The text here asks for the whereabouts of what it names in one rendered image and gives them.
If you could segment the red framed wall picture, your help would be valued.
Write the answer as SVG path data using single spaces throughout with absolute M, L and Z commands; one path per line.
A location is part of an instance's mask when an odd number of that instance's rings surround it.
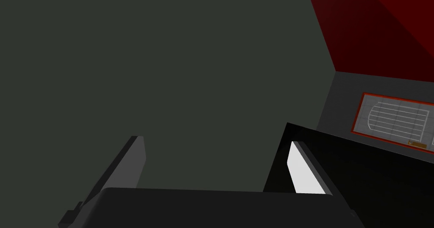
M 434 103 L 364 92 L 351 133 L 434 154 Z

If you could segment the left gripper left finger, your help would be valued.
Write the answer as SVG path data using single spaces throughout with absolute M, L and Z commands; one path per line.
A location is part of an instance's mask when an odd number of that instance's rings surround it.
M 121 151 L 97 180 L 82 203 L 86 205 L 106 188 L 136 188 L 146 162 L 143 136 L 131 136 Z

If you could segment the black cabinet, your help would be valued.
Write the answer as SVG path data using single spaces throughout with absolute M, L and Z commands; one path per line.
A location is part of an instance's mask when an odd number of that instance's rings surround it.
M 287 159 L 307 147 L 365 228 L 434 228 L 434 163 L 287 123 L 264 192 L 294 193 Z

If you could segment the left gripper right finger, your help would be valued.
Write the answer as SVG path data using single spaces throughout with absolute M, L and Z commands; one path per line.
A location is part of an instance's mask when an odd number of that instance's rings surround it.
M 299 142 L 290 144 L 287 168 L 296 193 L 332 195 Z

